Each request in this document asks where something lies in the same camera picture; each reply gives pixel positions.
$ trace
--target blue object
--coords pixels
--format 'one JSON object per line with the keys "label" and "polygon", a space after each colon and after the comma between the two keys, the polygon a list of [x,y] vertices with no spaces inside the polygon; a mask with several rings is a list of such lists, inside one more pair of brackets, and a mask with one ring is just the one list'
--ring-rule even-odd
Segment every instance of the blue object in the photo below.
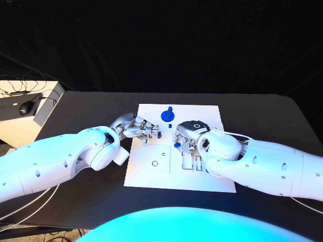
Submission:
{"label": "blue object", "polygon": [[169,107],[167,111],[162,113],[162,119],[164,122],[170,122],[174,119],[174,113],[173,113],[173,108]]}
{"label": "blue object", "polygon": [[130,213],[102,224],[76,242],[310,241],[286,229],[221,211],[167,207]]}

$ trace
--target computer mouse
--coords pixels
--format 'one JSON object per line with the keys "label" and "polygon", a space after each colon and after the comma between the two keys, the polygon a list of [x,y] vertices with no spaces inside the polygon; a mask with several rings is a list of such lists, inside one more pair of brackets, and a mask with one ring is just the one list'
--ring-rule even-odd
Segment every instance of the computer mouse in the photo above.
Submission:
{"label": "computer mouse", "polygon": [[22,105],[20,105],[20,115],[25,116],[29,114],[32,107],[35,106],[35,102],[32,101],[26,101]]}

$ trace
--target floor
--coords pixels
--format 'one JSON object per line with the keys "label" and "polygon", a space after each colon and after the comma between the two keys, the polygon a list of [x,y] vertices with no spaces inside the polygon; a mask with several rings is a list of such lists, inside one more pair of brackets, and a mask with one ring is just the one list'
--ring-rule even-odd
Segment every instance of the floor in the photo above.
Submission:
{"label": "floor", "polygon": [[[10,145],[0,145],[0,156],[3,156],[9,149],[12,148]],[[13,228],[25,228],[29,226],[25,225],[17,225]],[[81,233],[87,234],[91,230],[81,230]],[[12,238],[12,239],[3,239],[0,240],[1,242],[46,242],[49,241],[52,238],[58,237],[58,236],[63,236],[66,237],[71,241],[76,241],[79,239],[79,231],[78,229],[74,229],[71,232],[62,231],[59,233],[53,233],[53,234],[40,234],[40,235],[35,235],[35,236],[27,236],[27,237],[20,237],[20,238]],[[61,238],[53,239],[52,242],[62,242],[65,240],[62,240]]]}

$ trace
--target laptop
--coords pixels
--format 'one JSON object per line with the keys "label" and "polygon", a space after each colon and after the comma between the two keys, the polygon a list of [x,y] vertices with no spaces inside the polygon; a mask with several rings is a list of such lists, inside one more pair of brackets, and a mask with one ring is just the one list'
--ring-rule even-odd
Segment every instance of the laptop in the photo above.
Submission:
{"label": "laptop", "polygon": [[[13,97],[0,98],[0,121],[35,116],[40,103],[42,93],[26,94]],[[26,115],[20,115],[20,106],[26,101],[33,101],[35,105]]]}

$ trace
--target circular hole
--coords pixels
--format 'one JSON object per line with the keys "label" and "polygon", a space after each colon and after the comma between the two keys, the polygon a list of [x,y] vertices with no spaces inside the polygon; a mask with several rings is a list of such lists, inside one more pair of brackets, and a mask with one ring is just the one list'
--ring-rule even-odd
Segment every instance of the circular hole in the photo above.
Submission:
{"label": "circular hole", "polygon": [[287,170],[287,163],[283,163],[281,170]]}

